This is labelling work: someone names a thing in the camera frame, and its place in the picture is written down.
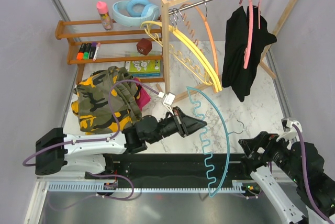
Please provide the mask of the pink trousers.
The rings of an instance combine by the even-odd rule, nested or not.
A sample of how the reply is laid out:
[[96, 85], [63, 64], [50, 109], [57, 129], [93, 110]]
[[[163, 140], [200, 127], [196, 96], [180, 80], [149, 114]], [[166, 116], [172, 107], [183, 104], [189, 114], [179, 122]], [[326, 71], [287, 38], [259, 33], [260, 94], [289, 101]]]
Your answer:
[[142, 111], [143, 107], [148, 104], [151, 100], [151, 97], [145, 90], [142, 84], [136, 83], [137, 86], [137, 92], [136, 92], [136, 103], [139, 106], [139, 109]]

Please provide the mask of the black trousers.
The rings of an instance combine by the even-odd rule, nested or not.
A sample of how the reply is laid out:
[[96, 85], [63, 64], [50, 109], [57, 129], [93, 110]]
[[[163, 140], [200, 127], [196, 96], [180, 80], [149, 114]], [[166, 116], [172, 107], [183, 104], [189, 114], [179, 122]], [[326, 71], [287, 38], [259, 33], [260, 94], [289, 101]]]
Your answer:
[[222, 72], [222, 86], [232, 87], [240, 102], [250, 95], [261, 54], [268, 45], [277, 42], [277, 37], [267, 29], [267, 21], [253, 6], [253, 35], [248, 67], [243, 68], [244, 52], [248, 43], [249, 10], [239, 7], [226, 24], [225, 57]]

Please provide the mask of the pink hanger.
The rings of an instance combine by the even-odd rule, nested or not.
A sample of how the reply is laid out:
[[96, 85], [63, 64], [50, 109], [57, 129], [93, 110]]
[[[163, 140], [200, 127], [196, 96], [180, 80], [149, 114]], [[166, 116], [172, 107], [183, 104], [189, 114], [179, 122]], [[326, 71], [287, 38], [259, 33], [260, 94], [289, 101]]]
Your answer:
[[[261, 24], [260, 24], [260, 5], [261, 1], [258, 1], [258, 29], [261, 29]], [[247, 46], [244, 51], [244, 64], [243, 68], [247, 69], [248, 64], [249, 64], [249, 59], [250, 59], [250, 54], [251, 54], [251, 46], [252, 46], [252, 37], [253, 37], [253, 20], [254, 20], [254, 12], [253, 12], [253, 0], [248, 0], [249, 2], [249, 25], [248, 25], [248, 40], [247, 40]]]

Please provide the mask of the camouflage yellow trousers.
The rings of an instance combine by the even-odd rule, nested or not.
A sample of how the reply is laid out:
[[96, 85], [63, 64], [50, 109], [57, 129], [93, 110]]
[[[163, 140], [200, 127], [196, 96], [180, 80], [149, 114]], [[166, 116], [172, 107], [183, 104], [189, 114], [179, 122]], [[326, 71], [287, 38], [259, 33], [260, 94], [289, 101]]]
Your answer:
[[125, 67], [110, 66], [81, 81], [71, 109], [87, 134], [104, 134], [131, 127], [142, 118], [136, 103], [137, 86]]

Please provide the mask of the orange hanger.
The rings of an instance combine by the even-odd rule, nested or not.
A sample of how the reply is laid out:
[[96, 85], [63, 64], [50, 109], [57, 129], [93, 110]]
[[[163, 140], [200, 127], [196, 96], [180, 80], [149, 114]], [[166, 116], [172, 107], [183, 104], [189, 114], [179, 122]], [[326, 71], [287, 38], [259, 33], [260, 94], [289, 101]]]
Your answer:
[[[210, 42], [210, 46], [211, 46], [211, 50], [212, 50], [212, 55], [213, 55], [213, 61], [214, 61], [214, 70], [216, 72], [217, 75], [219, 75], [219, 70], [218, 70], [218, 58], [217, 58], [217, 51], [216, 51], [216, 46], [215, 46], [215, 41], [213, 38], [213, 34], [211, 31], [211, 28], [209, 26], [208, 20], [207, 20], [207, 15], [204, 15], [204, 13], [200, 10], [200, 8], [198, 8], [197, 6], [195, 7], [195, 9], [197, 10], [197, 12], [199, 13], [204, 26], [206, 28], [207, 31], [207, 35], [209, 38], [209, 42]], [[195, 31], [191, 28], [191, 22], [190, 20], [187, 18], [187, 14], [186, 12], [182, 13], [182, 20], [184, 22], [185, 27], [187, 28], [187, 31], [191, 37], [191, 41], [198, 46], [199, 44], [199, 40], [197, 38], [194, 38], [195, 36]]]

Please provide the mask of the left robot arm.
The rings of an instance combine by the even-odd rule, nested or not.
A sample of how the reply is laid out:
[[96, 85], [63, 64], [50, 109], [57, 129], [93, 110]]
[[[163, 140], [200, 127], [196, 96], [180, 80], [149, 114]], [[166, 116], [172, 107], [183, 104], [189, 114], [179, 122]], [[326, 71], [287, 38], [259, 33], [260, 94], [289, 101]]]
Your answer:
[[111, 178], [115, 166], [109, 154], [135, 154], [175, 133], [189, 136], [207, 126], [204, 120], [184, 114], [179, 107], [167, 112], [165, 118], [147, 115], [117, 135], [64, 134], [63, 128], [53, 128], [36, 142], [35, 174], [50, 176], [65, 172], [90, 172]]

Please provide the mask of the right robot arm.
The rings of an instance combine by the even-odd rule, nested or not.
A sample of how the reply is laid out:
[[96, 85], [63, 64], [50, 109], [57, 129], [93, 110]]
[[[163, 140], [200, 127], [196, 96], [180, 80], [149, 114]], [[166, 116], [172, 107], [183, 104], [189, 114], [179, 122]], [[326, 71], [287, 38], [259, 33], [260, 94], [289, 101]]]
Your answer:
[[[260, 186], [281, 223], [334, 223], [334, 180], [324, 172], [325, 160], [314, 144], [289, 145], [279, 135], [262, 131], [253, 139], [240, 139], [239, 145], [244, 151], [239, 167], [241, 175]], [[296, 184], [307, 215], [279, 186], [267, 165], [269, 162], [275, 163]]]

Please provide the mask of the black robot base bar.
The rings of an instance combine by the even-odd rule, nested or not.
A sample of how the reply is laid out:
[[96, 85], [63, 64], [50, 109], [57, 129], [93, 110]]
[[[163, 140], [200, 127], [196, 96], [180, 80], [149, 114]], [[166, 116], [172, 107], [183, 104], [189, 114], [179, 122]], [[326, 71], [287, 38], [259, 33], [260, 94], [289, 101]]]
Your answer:
[[[209, 164], [215, 166], [215, 170], [209, 172], [210, 177], [215, 177], [220, 182], [223, 175], [225, 153], [215, 153], [209, 160]], [[230, 155], [228, 173], [222, 187], [231, 187], [232, 181], [253, 183], [250, 175], [247, 175], [241, 163], [242, 153]], [[102, 172], [93, 174], [118, 174], [131, 180], [135, 188], [207, 188], [209, 180], [206, 177], [208, 168], [204, 165], [205, 155], [202, 153], [144, 153], [144, 154], [106, 154], [107, 168]], [[273, 164], [272, 174], [278, 183], [293, 183], [293, 181]]]

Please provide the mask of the green card box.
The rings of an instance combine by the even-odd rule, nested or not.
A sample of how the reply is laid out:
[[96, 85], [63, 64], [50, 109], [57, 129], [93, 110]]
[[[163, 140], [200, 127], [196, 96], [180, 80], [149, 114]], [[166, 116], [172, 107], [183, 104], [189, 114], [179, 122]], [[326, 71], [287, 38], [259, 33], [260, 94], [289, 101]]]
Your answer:
[[161, 75], [161, 60], [127, 61], [125, 68], [133, 77], [157, 77]]

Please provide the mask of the brown cube box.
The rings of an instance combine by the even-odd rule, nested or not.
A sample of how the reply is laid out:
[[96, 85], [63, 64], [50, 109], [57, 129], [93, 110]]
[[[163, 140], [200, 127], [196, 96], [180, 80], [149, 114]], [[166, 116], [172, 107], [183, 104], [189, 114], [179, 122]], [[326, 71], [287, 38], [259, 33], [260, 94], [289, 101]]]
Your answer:
[[148, 55], [152, 50], [152, 42], [149, 39], [142, 38], [136, 45], [137, 51], [142, 55]]

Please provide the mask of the white pink pen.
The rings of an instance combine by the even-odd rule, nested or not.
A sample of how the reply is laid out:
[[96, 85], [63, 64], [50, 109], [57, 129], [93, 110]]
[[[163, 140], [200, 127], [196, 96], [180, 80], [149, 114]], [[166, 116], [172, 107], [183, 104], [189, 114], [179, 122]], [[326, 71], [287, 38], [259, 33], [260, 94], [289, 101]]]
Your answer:
[[93, 56], [93, 61], [96, 61], [97, 56], [98, 56], [98, 52], [100, 50], [100, 47], [101, 47], [101, 43], [99, 42], [96, 46], [96, 50], [95, 50], [95, 53], [94, 53], [94, 56]]

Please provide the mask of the wooden clothes rack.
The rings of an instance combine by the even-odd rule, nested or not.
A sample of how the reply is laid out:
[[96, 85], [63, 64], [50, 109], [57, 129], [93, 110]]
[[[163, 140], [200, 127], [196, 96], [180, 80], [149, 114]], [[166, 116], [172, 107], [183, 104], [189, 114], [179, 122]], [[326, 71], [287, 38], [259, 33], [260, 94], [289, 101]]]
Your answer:
[[[169, 17], [173, 13], [173, 7], [187, 2], [190, 0], [161, 0], [161, 21], [162, 21], [162, 56], [164, 62], [164, 84], [165, 84], [165, 91], [170, 91], [170, 55], [174, 55], [174, 52], [170, 52], [170, 36], [169, 36]], [[199, 6], [204, 3], [209, 3], [214, 0], [204, 0], [201, 2], [197, 2], [194, 4], [189, 4], [183, 8], [180, 8], [179, 11], [186, 10], [193, 8], [195, 6]], [[273, 34], [278, 35], [282, 26], [285, 24], [287, 18], [289, 17], [291, 11], [295, 7], [298, 0], [289, 0], [285, 9], [283, 10], [276, 26], [274, 27]]]

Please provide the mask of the purple highlighter marker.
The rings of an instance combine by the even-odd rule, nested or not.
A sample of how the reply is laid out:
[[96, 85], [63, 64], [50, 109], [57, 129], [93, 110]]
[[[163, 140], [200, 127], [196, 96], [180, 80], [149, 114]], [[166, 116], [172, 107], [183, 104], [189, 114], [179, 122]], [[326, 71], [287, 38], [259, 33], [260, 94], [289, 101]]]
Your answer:
[[96, 52], [97, 42], [92, 42], [88, 58], [93, 59]]

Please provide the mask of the green highlighter marker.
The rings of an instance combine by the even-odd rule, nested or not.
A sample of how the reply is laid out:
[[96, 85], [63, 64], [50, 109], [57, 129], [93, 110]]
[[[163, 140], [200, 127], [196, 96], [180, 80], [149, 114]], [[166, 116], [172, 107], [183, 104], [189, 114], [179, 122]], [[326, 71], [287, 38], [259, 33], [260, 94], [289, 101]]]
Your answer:
[[85, 49], [84, 49], [84, 53], [83, 53], [83, 57], [82, 57], [83, 60], [89, 58], [89, 54], [90, 54], [90, 50], [91, 50], [91, 46], [92, 46], [91, 43], [87, 43], [87, 44], [85, 45]]

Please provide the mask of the orange highlighter marker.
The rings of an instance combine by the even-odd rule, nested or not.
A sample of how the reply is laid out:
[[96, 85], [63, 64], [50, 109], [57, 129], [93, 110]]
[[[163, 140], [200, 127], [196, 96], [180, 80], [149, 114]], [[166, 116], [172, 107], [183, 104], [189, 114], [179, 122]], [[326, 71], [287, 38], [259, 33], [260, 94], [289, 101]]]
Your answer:
[[86, 48], [86, 44], [82, 43], [81, 46], [80, 46], [80, 49], [79, 49], [79, 51], [77, 53], [77, 56], [76, 56], [77, 60], [81, 60], [83, 58], [83, 54], [84, 54], [85, 48]]

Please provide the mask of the wooden shelf rack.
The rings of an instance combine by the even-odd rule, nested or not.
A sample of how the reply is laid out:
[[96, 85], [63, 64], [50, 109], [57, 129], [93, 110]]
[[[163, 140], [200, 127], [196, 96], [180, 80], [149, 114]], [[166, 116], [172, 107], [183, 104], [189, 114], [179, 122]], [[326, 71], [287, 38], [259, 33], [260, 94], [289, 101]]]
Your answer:
[[[97, 26], [99, 24], [101, 24], [100, 20], [60, 20], [55, 29], [56, 39], [66, 39], [68, 41], [69, 50], [66, 61], [69, 65], [75, 64], [77, 66], [77, 84], [82, 81], [84, 69], [87, 64], [116, 63], [137, 60], [164, 60], [162, 47], [152, 38], [148, 37], [143, 29], [83, 33], [74, 31], [77, 26]], [[137, 51], [136, 44], [143, 38], [151, 41], [153, 45], [153, 49], [148, 55], [141, 55]], [[101, 44], [99, 57], [96, 60], [77, 59], [76, 56], [81, 44], [93, 42]]]

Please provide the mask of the pink water bottle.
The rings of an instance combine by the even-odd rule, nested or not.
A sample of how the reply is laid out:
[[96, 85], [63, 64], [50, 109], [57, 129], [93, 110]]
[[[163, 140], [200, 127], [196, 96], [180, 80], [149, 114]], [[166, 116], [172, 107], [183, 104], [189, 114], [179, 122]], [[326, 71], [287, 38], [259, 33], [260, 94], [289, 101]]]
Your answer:
[[105, 30], [109, 31], [113, 29], [113, 22], [112, 19], [109, 15], [109, 9], [108, 6], [105, 2], [97, 2], [96, 4], [97, 11], [99, 13], [102, 26], [104, 27]]

